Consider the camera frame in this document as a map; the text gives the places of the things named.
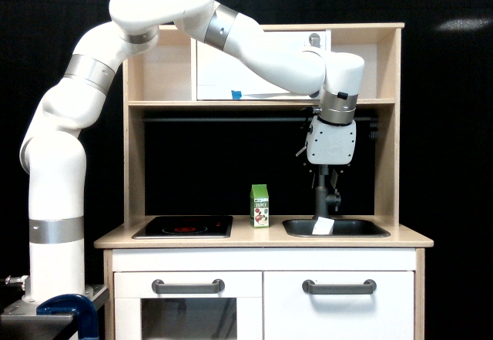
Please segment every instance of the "black sink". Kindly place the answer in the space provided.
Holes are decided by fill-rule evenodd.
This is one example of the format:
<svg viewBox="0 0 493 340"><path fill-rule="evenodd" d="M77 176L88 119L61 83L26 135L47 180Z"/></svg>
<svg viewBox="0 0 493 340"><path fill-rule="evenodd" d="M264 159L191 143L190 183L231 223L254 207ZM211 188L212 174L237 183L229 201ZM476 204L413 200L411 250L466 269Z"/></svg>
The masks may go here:
<svg viewBox="0 0 493 340"><path fill-rule="evenodd" d="M291 219L283 222L287 234L297 237L387 237L386 230L361 219L336 219L332 234L312 234L315 219Z"/></svg>

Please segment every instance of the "small juice box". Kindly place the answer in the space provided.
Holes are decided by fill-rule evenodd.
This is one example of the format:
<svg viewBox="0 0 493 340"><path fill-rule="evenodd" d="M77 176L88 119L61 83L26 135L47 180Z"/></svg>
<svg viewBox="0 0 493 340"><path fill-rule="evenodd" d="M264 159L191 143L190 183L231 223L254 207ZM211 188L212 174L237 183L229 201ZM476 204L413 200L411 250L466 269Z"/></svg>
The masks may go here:
<svg viewBox="0 0 493 340"><path fill-rule="evenodd" d="M269 227L269 194L266 184L253 184L250 192L250 225Z"/></svg>

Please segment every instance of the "drawer handle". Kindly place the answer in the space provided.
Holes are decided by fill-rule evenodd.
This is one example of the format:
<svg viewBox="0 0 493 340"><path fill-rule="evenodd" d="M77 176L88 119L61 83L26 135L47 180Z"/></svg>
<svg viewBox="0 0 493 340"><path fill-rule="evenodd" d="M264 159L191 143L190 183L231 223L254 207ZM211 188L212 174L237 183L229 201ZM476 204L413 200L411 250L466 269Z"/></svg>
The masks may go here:
<svg viewBox="0 0 493 340"><path fill-rule="evenodd" d="M312 295L371 295L377 290L377 283L366 280L363 284L315 284L306 280L301 287Z"/></svg>
<svg viewBox="0 0 493 340"><path fill-rule="evenodd" d="M165 284L155 280L152 286L157 294L217 294L225 287L224 281L219 279L212 284Z"/></svg>

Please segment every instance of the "upper shelf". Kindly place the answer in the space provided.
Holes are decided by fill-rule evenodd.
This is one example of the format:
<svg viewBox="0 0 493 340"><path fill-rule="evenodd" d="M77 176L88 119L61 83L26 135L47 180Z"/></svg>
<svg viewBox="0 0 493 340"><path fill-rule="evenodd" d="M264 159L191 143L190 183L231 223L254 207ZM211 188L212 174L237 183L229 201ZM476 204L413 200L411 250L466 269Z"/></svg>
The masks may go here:
<svg viewBox="0 0 493 340"><path fill-rule="evenodd" d="M316 24L263 25L266 32L316 32L327 34L327 45L335 52L350 52L365 60L365 73L358 106L371 108L395 104L399 100L402 23L386 24ZM201 100L197 99L200 74L211 69L204 62L209 46L191 39L174 25L159 27L159 43L144 55L134 56L124 64L125 104L147 109L290 109L317 105L317 100Z"/></svg>

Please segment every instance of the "wooden countertop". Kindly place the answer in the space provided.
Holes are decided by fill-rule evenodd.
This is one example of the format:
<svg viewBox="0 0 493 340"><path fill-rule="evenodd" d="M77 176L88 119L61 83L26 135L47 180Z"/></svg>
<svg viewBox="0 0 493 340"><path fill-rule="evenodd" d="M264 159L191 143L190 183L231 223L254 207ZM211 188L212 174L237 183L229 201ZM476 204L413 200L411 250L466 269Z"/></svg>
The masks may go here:
<svg viewBox="0 0 493 340"><path fill-rule="evenodd" d="M390 232L389 237L294 237L286 233L283 220L310 219L310 216L270 216L269 228L252 228L250 217L233 216L229 238L163 238L136 240L132 236L154 217L125 228L123 225L98 239L94 246L100 249L142 249L166 247L432 247L433 241L418 232L399 225L380 225ZM350 216L351 219L367 219Z"/></svg>

